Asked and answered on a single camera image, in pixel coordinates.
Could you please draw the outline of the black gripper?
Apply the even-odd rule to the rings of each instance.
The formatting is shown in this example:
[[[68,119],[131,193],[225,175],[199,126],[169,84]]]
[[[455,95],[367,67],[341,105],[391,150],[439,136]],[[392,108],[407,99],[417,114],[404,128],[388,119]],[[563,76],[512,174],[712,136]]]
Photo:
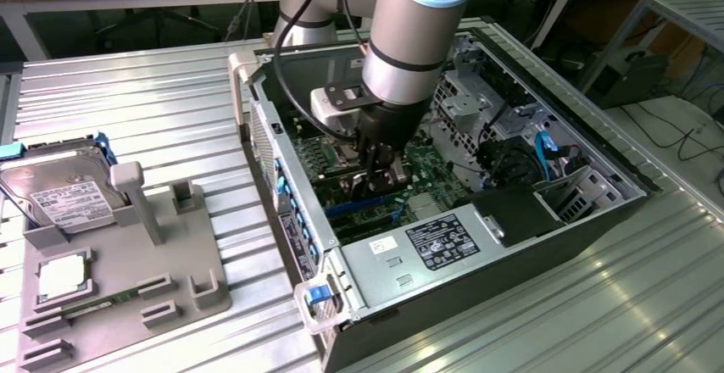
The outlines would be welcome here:
[[[413,104],[379,103],[361,107],[356,126],[357,146],[384,145],[400,152],[429,111],[429,100]]]

